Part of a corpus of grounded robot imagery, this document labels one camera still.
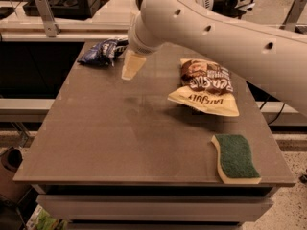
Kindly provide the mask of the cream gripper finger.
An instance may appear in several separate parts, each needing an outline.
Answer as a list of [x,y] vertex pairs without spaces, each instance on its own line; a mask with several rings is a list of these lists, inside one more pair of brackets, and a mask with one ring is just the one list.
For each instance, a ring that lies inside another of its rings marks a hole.
[[132,80],[137,72],[143,67],[146,58],[135,53],[132,50],[127,50],[124,59],[124,66],[122,69],[122,79]]

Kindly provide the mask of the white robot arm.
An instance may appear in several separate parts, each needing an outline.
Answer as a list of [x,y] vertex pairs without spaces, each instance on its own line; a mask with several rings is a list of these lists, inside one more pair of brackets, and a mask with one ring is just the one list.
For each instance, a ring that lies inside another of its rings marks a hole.
[[219,15],[212,0],[143,0],[128,32],[143,56],[170,42],[204,55],[307,115],[307,35]]

